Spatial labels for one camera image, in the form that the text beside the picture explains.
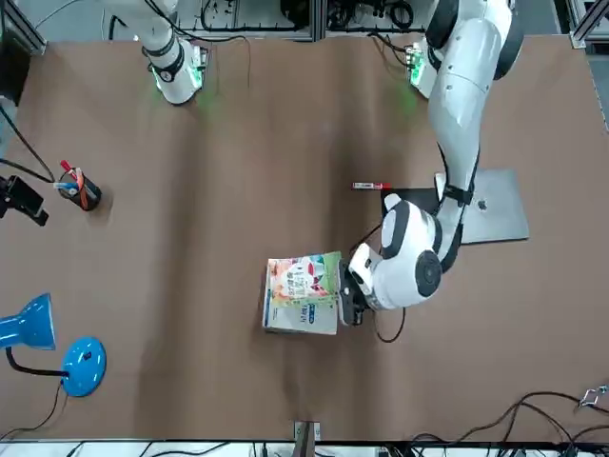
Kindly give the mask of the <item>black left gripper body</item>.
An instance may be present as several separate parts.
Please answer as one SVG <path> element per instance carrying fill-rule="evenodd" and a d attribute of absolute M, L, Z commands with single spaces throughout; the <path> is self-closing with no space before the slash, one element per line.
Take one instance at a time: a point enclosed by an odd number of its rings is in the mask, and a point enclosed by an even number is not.
<path fill-rule="evenodd" d="M 348 327 L 359 326 L 368 309 L 364 296 L 349 271 L 342 271 L 339 288 L 339 318 Z"/>

